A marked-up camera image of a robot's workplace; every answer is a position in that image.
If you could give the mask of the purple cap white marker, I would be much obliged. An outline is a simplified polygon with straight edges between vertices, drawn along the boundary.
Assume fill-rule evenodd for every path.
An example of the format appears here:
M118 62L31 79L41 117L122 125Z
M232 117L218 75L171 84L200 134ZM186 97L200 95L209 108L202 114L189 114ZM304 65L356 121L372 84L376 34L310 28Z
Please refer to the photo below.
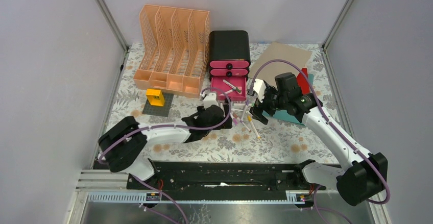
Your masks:
M247 112L248 108L249 108L249 99L247 99L245 101L245 105L243 107L243 111L242 111L242 114L241 114L241 117L240 117L240 121L244 121L244 117L246 115L246 112Z

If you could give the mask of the pink cap white marker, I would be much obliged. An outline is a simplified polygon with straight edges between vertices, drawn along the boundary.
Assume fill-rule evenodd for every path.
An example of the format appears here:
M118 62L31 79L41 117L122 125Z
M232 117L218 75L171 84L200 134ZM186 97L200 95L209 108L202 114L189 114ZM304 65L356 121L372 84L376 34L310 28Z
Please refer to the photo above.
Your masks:
M238 116L234 112L231 113L231 116L234 124L235 125L239 124Z

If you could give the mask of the green cap white marker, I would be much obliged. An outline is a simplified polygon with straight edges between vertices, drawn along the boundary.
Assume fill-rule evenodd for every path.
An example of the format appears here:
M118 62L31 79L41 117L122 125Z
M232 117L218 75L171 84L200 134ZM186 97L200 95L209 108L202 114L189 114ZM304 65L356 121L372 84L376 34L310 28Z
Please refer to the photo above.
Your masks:
M223 83L225 83L227 86L229 86L231 89L233 89L234 91L236 91L237 93L241 94L241 89L234 86L233 84L231 84L230 82L228 82L227 80L223 79Z

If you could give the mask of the teal cap white marker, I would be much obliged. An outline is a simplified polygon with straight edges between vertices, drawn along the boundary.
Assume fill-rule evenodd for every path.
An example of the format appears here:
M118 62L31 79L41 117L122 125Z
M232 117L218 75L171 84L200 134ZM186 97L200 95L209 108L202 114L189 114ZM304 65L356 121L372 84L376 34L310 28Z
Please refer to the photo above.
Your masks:
M234 91L233 89L230 89L228 91L225 91L224 93L228 95L228 94L232 93L233 91Z

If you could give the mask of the pink bottom drawer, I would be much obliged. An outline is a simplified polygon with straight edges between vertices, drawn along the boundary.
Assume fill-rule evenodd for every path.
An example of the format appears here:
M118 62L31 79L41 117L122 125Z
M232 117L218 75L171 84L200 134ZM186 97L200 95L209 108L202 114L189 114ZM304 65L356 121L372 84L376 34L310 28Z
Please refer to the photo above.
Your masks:
M246 77L212 77L211 87L217 88L218 100L226 99L224 92L233 102L244 102L247 98Z

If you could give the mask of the pink drawer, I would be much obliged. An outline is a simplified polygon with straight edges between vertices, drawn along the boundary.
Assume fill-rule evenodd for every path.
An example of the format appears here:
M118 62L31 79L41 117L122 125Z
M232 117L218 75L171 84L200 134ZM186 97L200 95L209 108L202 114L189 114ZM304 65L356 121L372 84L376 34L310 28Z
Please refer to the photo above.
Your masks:
M233 102L244 102L247 98L246 77L212 77L211 87L217 88L218 100L226 99L224 92Z
M235 69L222 69L215 68L210 71L213 77L243 77L249 74L248 69L235 68Z
M248 60L213 60L210 62L210 67L212 69L246 69L250 66Z

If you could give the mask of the pink top drawer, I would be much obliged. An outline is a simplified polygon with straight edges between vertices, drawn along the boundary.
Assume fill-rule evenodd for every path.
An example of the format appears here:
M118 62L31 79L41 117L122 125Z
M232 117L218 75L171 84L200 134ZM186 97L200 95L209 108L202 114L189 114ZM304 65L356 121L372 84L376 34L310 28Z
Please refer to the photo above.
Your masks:
M213 60L210 62L210 67L212 69L246 69L250 66L248 60Z

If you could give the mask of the black drawer cabinet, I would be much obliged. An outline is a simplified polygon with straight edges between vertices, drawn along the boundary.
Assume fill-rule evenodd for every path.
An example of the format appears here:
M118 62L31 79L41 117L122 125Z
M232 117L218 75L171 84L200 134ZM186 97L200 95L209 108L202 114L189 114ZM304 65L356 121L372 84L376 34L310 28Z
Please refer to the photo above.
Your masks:
M246 60L250 63L249 34L245 30L215 30L209 35L209 61Z

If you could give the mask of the yellow cap white marker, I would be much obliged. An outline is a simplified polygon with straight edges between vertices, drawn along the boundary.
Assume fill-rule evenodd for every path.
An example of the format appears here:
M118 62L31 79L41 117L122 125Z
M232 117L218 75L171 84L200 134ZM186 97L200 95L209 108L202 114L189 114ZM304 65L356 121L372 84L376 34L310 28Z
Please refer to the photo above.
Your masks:
M254 134L256 135L257 139L260 140L260 139L261 139L261 136L260 136L260 134L259 134L259 132L258 132L258 130L257 130L255 124L254 124L254 122L253 122L253 118L252 118L252 116L251 116L251 115L248 115L248 116L247 116L247 119L248 119L248 122L250 123L250 126L251 126L251 128L252 128Z

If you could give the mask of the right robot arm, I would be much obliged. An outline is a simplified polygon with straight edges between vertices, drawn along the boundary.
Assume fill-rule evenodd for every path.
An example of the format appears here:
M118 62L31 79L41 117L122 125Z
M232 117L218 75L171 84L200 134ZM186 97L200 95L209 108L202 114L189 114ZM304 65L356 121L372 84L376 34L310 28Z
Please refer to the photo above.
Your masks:
M351 206L382 192L387 185L388 160L382 153L372 154L361 146L330 116L314 91L303 94L294 74L288 72L275 77L276 86L253 81L250 94L257 99L250 112L263 124L276 111L285 111L313 131L327 146L340 164L340 168L306 160L295 167L293 183L299 189L311 184L322 185L338 191Z

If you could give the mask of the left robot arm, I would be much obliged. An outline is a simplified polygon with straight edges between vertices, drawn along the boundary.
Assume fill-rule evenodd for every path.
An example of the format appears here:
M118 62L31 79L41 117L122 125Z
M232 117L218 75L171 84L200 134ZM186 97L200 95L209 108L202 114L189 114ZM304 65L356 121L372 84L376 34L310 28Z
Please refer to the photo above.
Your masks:
M146 146L185 144L199 141L213 130L230 129L231 106L199 106L197 112L174 124L141 125L127 116L98 139L101 149L98 161L111 172L124 172L138 177L147 189L158 184L158 174L152 160L141 156Z

